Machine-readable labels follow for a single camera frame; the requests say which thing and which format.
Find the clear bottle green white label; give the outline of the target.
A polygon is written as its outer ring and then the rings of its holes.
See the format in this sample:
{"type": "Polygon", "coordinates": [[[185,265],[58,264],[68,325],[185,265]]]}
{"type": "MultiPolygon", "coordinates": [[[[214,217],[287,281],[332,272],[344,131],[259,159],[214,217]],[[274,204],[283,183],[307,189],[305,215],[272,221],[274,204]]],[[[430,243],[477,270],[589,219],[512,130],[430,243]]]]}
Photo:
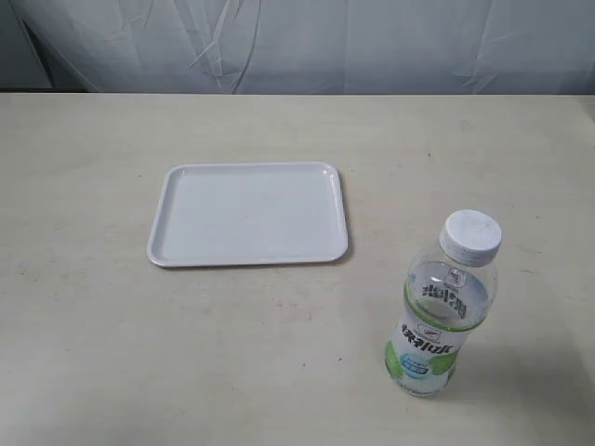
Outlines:
{"type": "Polygon", "coordinates": [[[498,223],[457,210],[422,249],[403,281],[403,313],[384,349],[392,380],[418,397],[441,392],[469,334],[486,319],[497,292],[498,223]]]}

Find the white rectangular plastic tray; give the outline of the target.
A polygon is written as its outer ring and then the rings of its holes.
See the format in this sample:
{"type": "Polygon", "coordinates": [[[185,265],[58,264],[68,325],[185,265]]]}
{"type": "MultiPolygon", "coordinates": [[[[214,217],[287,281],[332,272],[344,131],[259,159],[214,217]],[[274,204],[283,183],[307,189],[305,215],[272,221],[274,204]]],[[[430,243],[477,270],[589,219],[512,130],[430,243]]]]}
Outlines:
{"type": "Polygon", "coordinates": [[[146,254],[180,269],[334,262],[348,249],[333,165],[182,164],[165,176],[146,254]]]}

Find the white backdrop curtain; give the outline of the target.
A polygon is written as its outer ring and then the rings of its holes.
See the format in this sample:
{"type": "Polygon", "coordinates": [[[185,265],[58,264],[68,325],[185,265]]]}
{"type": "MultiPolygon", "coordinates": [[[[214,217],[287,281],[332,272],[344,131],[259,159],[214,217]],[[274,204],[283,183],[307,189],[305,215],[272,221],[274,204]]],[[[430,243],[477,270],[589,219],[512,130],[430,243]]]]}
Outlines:
{"type": "Polygon", "coordinates": [[[94,92],[594,90],[590,1],[10,1],[56,80],[94,92]]]}

